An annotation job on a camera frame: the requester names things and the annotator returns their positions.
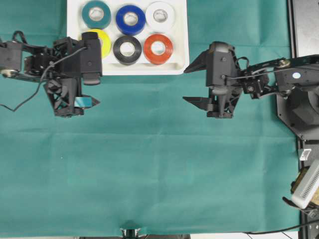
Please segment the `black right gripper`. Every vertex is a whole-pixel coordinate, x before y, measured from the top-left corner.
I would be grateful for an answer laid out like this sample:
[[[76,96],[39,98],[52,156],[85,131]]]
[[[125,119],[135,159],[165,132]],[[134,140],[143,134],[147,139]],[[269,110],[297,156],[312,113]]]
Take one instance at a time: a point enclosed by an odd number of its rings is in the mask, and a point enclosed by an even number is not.
[[[268,63],[251,66],[247,57],[236,57],[234,46],[213,42],[184,70],[184,73],[206,70],[208,98],[182,98],[207,111],[208,117],[232,118],[242,94],[258,99],[269,93],[268,68]]]

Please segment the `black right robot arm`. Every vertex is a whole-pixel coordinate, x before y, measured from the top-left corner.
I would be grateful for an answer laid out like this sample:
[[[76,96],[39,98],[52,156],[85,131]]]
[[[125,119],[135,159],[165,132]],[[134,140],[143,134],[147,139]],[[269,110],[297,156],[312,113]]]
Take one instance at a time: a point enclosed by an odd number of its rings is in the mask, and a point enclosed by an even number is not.
[[[277,96],[277,115],[301,140],[319,138],[319,56],[280,58],[241,69],[234,46],[212,42],[185,73],[206,71],[208,97],[184,97],[207,116],[230,119],[242,94]]]

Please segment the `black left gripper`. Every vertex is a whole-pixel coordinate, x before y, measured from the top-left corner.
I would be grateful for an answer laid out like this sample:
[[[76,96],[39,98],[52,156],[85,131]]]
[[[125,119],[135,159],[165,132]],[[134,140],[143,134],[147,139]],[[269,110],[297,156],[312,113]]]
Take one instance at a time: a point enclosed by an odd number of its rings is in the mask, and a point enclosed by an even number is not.
[[[24,60],[24,73],[43,85],[54,115],[83,115],[83,109],[100,103],[92,96],[82,96],[80,56],[85,43],[70,37],[56,40],[52,48],[31,46],[32,55]]]

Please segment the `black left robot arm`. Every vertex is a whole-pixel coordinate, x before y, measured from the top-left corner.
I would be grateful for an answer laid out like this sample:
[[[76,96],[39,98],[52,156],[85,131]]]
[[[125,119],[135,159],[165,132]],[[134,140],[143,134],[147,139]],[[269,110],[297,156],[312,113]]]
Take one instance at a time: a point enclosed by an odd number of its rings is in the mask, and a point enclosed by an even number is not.
[[[11,41],[0,43],[0,73],[43,86],[55,116],[81,116],[100,103],[82,93],[82,85],[98,85],[102,77],[98,34],[84,32],[81,40],[65,37],[49,48],[30,45],[22,31],[15,31]]]

